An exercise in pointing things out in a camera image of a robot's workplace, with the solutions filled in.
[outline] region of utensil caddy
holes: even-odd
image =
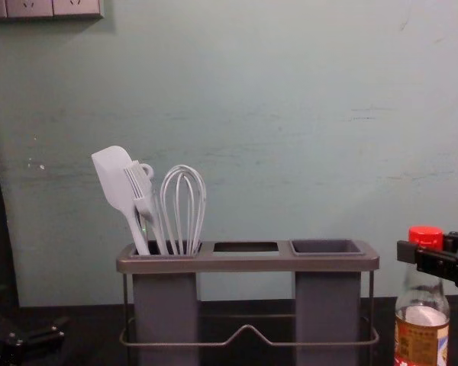
[[[367,243],[345,239],[203,242],[194,256],[138,255],[131,244],[117,258],[126,313],[121,343],[127,346],[129,360],[130,348],[139,351],[138,366],[200,366],[199,348],[226,347],[242,332],[253,332],[269,347],[293,347],[296,366],[357,366],[359,347],[369,348],[372,364],[372,347],[379,341],[373,327],[373,279],[378,268],[379,257]],[[196,274],[235,271],[295,274],[294,342],[274,342],[251,324],[222,342],[198,340]],[[369,272],[368,334],[360,340],[360,285],[365,271]],[[133,319],[127,308],[128,275],[133,282]],[[129,334],[133,320],[137,342]]]

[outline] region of light green wall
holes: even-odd
[[[409,224],[458,230],[458,1],[107,0],[106,15],[0,24],[22,305],[120,302],[130,233],[89,158],[112,144],[158,176],[201,171],[206,239],[369,241],[379,296],[399,291]],[[202,293],[289,283],[219,276]]]

